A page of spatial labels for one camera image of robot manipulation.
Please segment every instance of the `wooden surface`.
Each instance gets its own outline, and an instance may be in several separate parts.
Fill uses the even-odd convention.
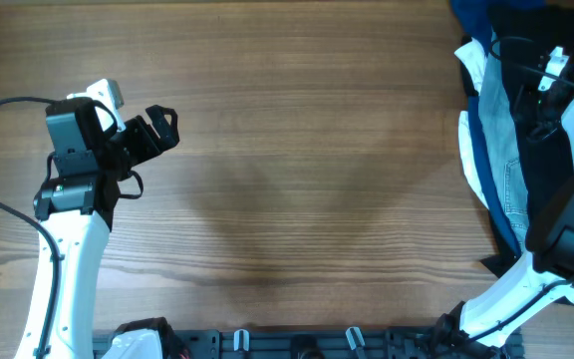
[[[494,280],[457,148],[466,107],[446,1],[0,7],[0,98],[119,81],[182,143],[137,168],[99,274],[95,328],[429,325]],[[31,214],[43,107],[0,110],[0,199]],[[134,189],[131,183],[122,184]],[[0,357],[21,337],[37,234],[0,211]],[[574,357],[574,308],[525,327]]]

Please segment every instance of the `pile of clothes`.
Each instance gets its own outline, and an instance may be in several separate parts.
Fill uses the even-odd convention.
[[[462,63],[468,109],[459,118],[464,174],[488,208],[500,254],[482,262],[501,275],[525,250],[529,222],[573,175],[569,137],[556,131],[530,141],[527,116],[515,106],[524,88],[537,89],[541,76],[488,56],[493,51],[531,68],[542,67],[542,52],[574,49],[574,9],[546,6],[544,0],[451,0],[467,36],[455,51]]]

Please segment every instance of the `light blue denim fabric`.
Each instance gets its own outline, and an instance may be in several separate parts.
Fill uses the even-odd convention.
[[[499,46],[496,45],[493,50],[499,53]],[[489,55],[479,96],[479,119],[486,138],[497,196],[511,229],[522,250],[525,250],[528,190],[522,175],[515,125],[509,109],[510,104],[502,85],[501,63]]]

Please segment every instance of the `dark blue cloth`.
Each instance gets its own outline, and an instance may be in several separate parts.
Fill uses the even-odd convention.
[[[497,232],[504,238],[506,245],[513,252],[514,256],[519,257],[521,255],[519,243],[499,202],[493,175],[490,171],[486,139],[482,130],[482,122],[479,120],[477,112],[478,103],[479,97],[468,98],[468,130],[470,131],[470,139],[473,146],[473,159],[477,169],[477,176],[479,177],[479,183],[486,198],[486,204],[488,204],[488,211],[495,223]]]
[[[488,53],[492,29],[486,9],[491,4],[506,4],[516,9],[527,10],[546,5],[545,0],[450,0],[453,13],[466,34],[482,44]]]

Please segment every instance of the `wood grain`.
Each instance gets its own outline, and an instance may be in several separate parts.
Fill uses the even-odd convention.
[[[180,116],[117,207],[95,328],[426,325],[481,293],[495,249],[460,169],[459,36],[432,0],[0,7],[0,98],[108,77],[124,118]],[[31,214],[51,150],[41,106],[0,110],[0,198]],[[0,211],[0,357],[36,236]],[[529,358],[574,357],[574,308],[525,330]]]

